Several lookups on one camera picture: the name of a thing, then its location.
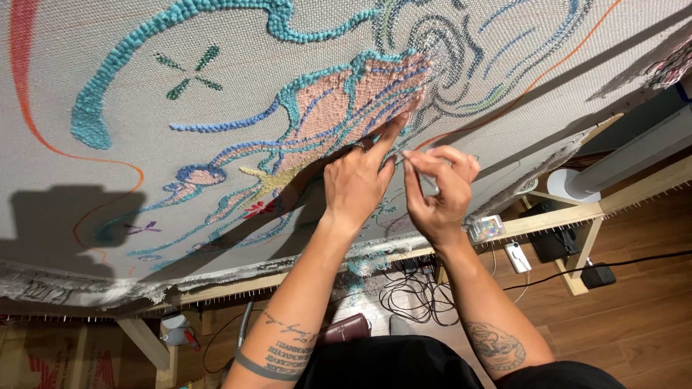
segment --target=person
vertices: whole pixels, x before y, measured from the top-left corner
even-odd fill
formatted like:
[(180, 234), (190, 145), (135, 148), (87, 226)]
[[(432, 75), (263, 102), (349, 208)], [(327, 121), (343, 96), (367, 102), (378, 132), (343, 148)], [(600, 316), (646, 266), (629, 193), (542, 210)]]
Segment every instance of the person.
[[(392, 159), (380, 166), (407, 120), (408, 113), (398, 115), (372, 147), (365, 140), (326, 166), (326, 211), (236, 350), (223, 388), (483, 388), (461, 357), (426, 336), (375, 336), (313, 347), (336, 272), (394, 174)], [(462, 230), (478, 162), (449, 146), (404, 156), (411, 220), (444, 262), (462, 328), (496, 386), (623, 388), (598, 368), (555, 361), (538, 330), (478, 260)], [(439, 194), (422, 195), (415, 169), (435, 178)]]

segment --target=red line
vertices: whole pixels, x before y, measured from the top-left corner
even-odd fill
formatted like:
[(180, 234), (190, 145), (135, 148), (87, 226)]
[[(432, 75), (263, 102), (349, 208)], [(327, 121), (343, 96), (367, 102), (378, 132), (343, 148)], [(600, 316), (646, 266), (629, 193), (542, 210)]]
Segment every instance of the red line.
[[(100, 159), (100, 158), (87, 158), (84, 156), (76, 156), (72, 154), (67, 154), (65, 152), (62, 152), (55, 147), (53, 147), (50, 143), (44, 139), (44, 137), (41, 135), (39, 132), (38, 128), (36, 128), (36, 124), (34, 123), (33, 117), (31, 116), (31, 110), (30, 110), (30, 99), (29, 99), (29, 63), (30, 63), (30, 54), (31, 54), (31, 41), (33, 38), (33, 26), (34, 26), (34, 18), (36, 17), (36, 11), (38, 9), (39, 5), (39, 0), (12, 0), (12, 5), (10, 8), (10, 29), (9, 29), (9, 51), (10, 51), (10, 68), (12, 70), (12, 78), (15, 81), (15, 90), (17, 91), (17, 99), (19, 101), (19, 106), (21, 107), (21, 114), (24, 117), (24, 122), (26, 123), (26, 126), (29, 128), (29, 131), (31, 131), (31, 134), (48, 150), (62, 155), (66, 156), (68, 158), (73, 158), (73, 159), (81, 159), (83, 161), (96, 161), (96, 162), (104, 162), (104, 163), (117, 163), (118, 165), (125, 165), (129, 168), (134, 169), (137, 171), (139, 174), (139, 180), (137, 181), (137, 185), (134, 186), (128, 193), (125, 193), (122, 196), (119, 196), (111, 201), (108, 201), (107, 203), (104, 203), (89, 212), (85, 213), (72, 227), (72, 236), (74, 236), (75, 241), (83, 247), (88, 250), (94, 250), (98, 253), (101, 254), (101, 262), (111, 265), (111, 266), (126, 266), (126, 265), (115, 265), (112, 263), (109, 263), (106, 261), (106, 252), (103, 250), (100, 250), (98, 248), (93, 248), (90, 246), (87, 246), (79, 237), (77, 233), (77, 229), (79, 228), (80, 224), (87, 218), (89, 215), (94, 213), (95, 211), (108, 206), (112, 203), (115, 203), (116, 201), (120, 201), (130, 193), (134, 192), (139, 188), (140, 185), (142, 185), (142, 182), (144, 181), (144, 172), (135, 165), (132, 165), (131, 163), (127, 162), (122, 162), (122, 161), (112, 161), (110, 159)], [(128, 275), (131, 275), (132, 271), (135, 269), (134, 266), (128, 266), (131, 267)]]
[(529, 87), (526, 88), (526, 89), (524, 90), (524, 92), (523, 92), (519, 97), (517, 97), (509, 106), (507, 106), (507, 108), (503, 109), (501, 112), (497, 113), (496, 115), (491, 116), (488, 120), (484, 121), (483, 123), (479, 123), (479, 124), (477, 124), (477, 125), (474, 125), (474, 126), (471, 126), (471, 127), (467, 127), (467, 128), (457, 129), (457, 130), (455, 130), (455, 131), (446, 132), (446, 133), (444, 133), (444, 134), (440, 134), (440, 135), (437, 135), (437, 136), (433, 136), (432, 138), (430, 138), (430, 139), (426, 140), (425, 142), (421, 143), (420, 145), (416, 146), (415, 150), (420, 150), (420, 149), (422, 149), (423, 147), (425, 147), (425, 146), (431, 144), (432, 142), (435, 142), (436, 140), (438, 140), (438, 139), (440, 139), (440, 138), (443, 138), (443, 137), (445, 137), (445, 136), (447, 136), (447, 135), (449, 135), (449, 134), (455, 134), (455, 133), (457, 133), (457, 132), (463, 132), (463, 131), (471, 131), (472, 129), (477, 129), (478, 127), (482, 127), (482, 126), (484, 126), (484, 125), (486, 125), (486, 124), (488, 124), (488, 123), (490, 123), (490, 122), (493, 122), (495, 119), (498, 119), (499, 117), (504, 116), (512, 107), (514, 107), (521, 99), (523, 99), (524, 96), (526, 96), (526, 94), (529, 93), (529, 91), (531, 91), (531, 90), (534, 88), (534, 86), (538, 83), (538, 81), (540, 81), (541, 78), (543, 78), (543, 76), (545, 76), (545, 75), (547, 75), (548, 73), (550, 73), (551, 71), (553, 71), (556, 67), (560, 66), (564, 61), (567, 61), (571, 56), (573, 56), (577, 51), (579, 51), (579, 49), (584, 45), (584, 43), (586, 43), (586, 41), (591, 37), (591, 35), (594, 33), (594, 31), (596, 31), (596, 29), (601, 25), (601, 23), (603, 23), (603, 20), (605, 19), (605, 17), (608, 16), (608, 14), (610, 13), (610, 11), (612, 11), (613, 9), (615, 9), (615, 6), (617, 6), (618, 4), (620, 4), (621, 1), (622, 1), (622, 0), (615, 0), (612, 4), (610, 4), (610, 7), (608, 8), (608, 10), (607, 10), (607, 11), (603, 14), (603, 16), (598, 20), (598, 22), (597, 22), (596, 25), (591, 29), (591, 31), (589, 31), (589, 33), (586, 35), (586, 37), (584, 37), (584, 39), (583, 39), (578, 45), (576, 45), (576, 48), (574, 48), (574, 50), (572, 50), (571, 53), (567, 54), (566, 57), (564, 57), (563, 59), (561, 59), (560, 61), (558, 61), (558, 63), (556, 63), (555, 65), (553, 65), (550, 69), (548, 69), (548, 70), (544, 71), (543, 73), (541, 73), (541, 75), (539, 75), (538, 78), (536, 78), (536, 79), (531, 83), (531, 85), (529, 85)]

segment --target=hand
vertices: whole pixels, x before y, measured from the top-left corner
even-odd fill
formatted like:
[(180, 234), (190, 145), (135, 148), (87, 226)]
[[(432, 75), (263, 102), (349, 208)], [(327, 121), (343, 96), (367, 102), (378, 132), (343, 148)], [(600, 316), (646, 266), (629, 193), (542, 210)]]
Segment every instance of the hand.
[[(449, 146), (421, 152), (404, 151), (406, 206), (411, 221), (433, 247), (439, 249), (458, 242), (464, 234), (462, 220), (471, 201), (471, 182), (480, 171), (473, 156)], [(450, 161), (450, 166), (440, 158)], [(439, 188), (436, 196), (423, 196), (418, 174), (434, 177)]]
[[(377, 170), (407, 120), (408, 112), (398, 115), (384, 126), (377, 143), (368, 152), (354, 147), (325, 167), (325, 217), (346, 228), (354, 237), (375, 211), (392, 179), (393, 159), (388, 159), (379, 173)], [(372, 143), (369, 139), (362, 142)]]

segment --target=tattoo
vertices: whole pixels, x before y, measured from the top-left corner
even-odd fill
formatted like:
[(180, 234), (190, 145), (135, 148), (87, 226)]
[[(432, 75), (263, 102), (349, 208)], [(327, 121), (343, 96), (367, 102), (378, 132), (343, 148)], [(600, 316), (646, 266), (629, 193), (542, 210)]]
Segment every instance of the tattoo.
[(478, 359), (492, 370), (512, 370), (526, 359), (517, 338), (488, 323), (467, 323), (466, 332)]
[(284, 325), (284, 323), (281, 323), (280, 321), (271, 317), (271, 315), (268, 314), (266, 311), (263, 311), (262, 313), (267, 317), (267, 321), (265, 321), (264, 324), (276, 323), (276, 324), (278, 324), (284, 328), (281, 330), (282, 333), (283, 332), (295, 332), (296, 334), (298, 334), (297, 338), (293, 338), (293, 340), (295, 340), (295, 341), (299, 341), (301, 343), (308, 343), (308, 342), (312, 342), (317, 337), (317, 334), (313, 334), (312, 332), (300, 331), (299, 329), (297, 329), (296, 327), (298, 327), (300, 324)]
[(297, 381), (307, 366), (312, 347), (295, 347), (282, 341), (269, 346), (269, 354), (264, 358), (264, 366), (245, 357), (240, 350), (235, 352), (235, 360), (251, 372), (269, 379)]

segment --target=green cross shape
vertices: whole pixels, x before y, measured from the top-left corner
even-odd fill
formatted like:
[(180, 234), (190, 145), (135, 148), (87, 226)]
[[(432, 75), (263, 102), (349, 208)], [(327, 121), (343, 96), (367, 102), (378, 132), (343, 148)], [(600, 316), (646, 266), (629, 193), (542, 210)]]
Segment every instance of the green cross shape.
[[(194, 68), (194, 71), (199, 72), (202, 69), (204, 69), (204, 67), (207, 66), (209, 62), (213, 61), (214, 58), (216, 58), (220, 50), (221, 49), (218, 46), (209, 46), (204, 55), (202, 55), (202, 58), (199, 59), (197, 67)], [(156, 61), (159, 64), (168, 66), (171, 69), (175, 69), (177, 71), (187, 72), (187, 70), (180, 66), (178, 62), (175, 62), (174, 60), (170, 59), (166, 54), (156, 53), (154, 54), (154, 58), (156, 58)], [(192, 80), (193, 78), (197, 81), (200, 81), (202, 84), (204, 84), (204, 86), (214, 89), (215, 91), (223, 90), (223, 87), (221, 87), (219, 83), (207, 80), (206, 78), (200, 77), (199, 75), (195, 74), (194, 77), (183, 78), (183, 80), (180, 81), (180, 84), (177, 84), (175, 87), (173, 87), (173, 89), (166, 93), (166, 98), (168, 100), (176, 100), (177, 98), (179, 98), (185, 90), (185, 88), (190, 83), (190, 80)]]

